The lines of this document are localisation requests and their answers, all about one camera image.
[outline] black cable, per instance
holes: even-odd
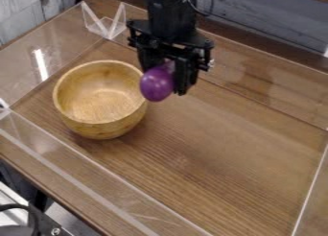
[[[211,16],[211,15],[213,14],[213,0],[211,0],[211,10],[209,10],[208,12],[200,11],[200,10],[196,8],[196,6],[193,5],[193,3],[192,3],[191,0],[187,0],[187,2],[188,2],[188,4],[189,4],[191,8],[192,8],[199,14],[201,14],[203,16],[208,17],[208,16]]]
[[[28,207],[25,205],[21,205],[21,204],[17,204],[17,203],[9,203],[9,204],[0,205],[0,212],[4,212],[5,210],[11,210],[11,209],[23,209],[32,215],[32,218],[33,218],[33,221],[35,221],[33,222],[35,226],[33,226],[33,232],[32,232],[31,236],[37,236],[37,233],[39,233],[39,219],[37,219],[37,215],[36,215],[35,211],[31,209],[31,207]]]

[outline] purple object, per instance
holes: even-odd
[[[163,101],[173,92],[173,77],[168,67],[151,68],[141,77],[140,90],[152,102]]]

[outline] bowl rim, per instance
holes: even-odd
[[[79,122],[79,123],[83,123],[83,124],[91,124],[91,125],[101,125],[101,124],[109,124],[109,123],[117,122],[117,121],[123,120],[124,118],[127,118],[128,116],[131,116],[132,114],[135,114],[135,112],[143,107],[143,104],[147,103],[147,99],[143,97],[143,100],[140,101],[140,104],[136,106],[135,110],[131,113],[127,113],[125,115],[121,115],[120,118],[113,119],[112,121],[108,121],[108,120],[107,121],[84,121],[81,119],[77,119],[73,116],[69,116],[67,114],[67,112],[63,110],[63,107],[61,107],[61,105],[60,105],[60,103],[57,101],[57,90],[59,90],[59,86],[63,84],[64,80],[67,79],[67,77],[71,74],[73,74],[79,69],[81,69],[87,65],[91,65],[91,64],[95,64],[95,63],[119,63],[119,64],[129,67],[131,69],[133,69],[133,71],[140,76],[143,76],[143,72],[141,72],[141,70],[136,66],[133,66],[132,64],[129,64],[129,63],[127,63],[124,61],[115,60],[115,59],[101,59],[101,60],[95,60],[92,62],[87,62],[87,63],[83,63],[83,64],[77,65],[68,72],[65,72],[64,75],[57,80],[56,85],[55,85],[55,88],[53,88],[53,91],[52,91],[52,100],[53,100],[55,107],[56,107],[57,111],[60,112],[60,114],[64,115],[68,119],[71,119],[75,122]]]

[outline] wooden bowl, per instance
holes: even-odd
[[[139,87],[141,76],[131,64],[99,60],[77,66],[60,78],[52,98],[75,133],[112,139],[132,130],[148,107]]]

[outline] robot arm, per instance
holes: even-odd
[[[148,20],[129,20],[129,45],[137,48],[144,72],[175,62],[173,91],[184,95],[199,71],[212,67],[213,42],[196,30],[196,0],[147,0]]]

